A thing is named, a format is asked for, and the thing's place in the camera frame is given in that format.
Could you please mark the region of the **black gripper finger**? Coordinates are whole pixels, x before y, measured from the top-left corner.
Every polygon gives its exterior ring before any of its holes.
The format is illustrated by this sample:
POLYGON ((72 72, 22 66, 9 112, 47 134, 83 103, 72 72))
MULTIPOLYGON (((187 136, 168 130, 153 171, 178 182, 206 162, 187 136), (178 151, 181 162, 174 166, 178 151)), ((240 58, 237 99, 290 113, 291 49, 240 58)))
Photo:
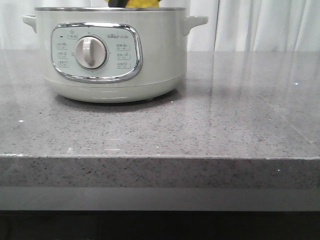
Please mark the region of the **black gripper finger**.
POLYGON ((125 8, 129 0, 108 0, 107 2, 110 8, 125 8))

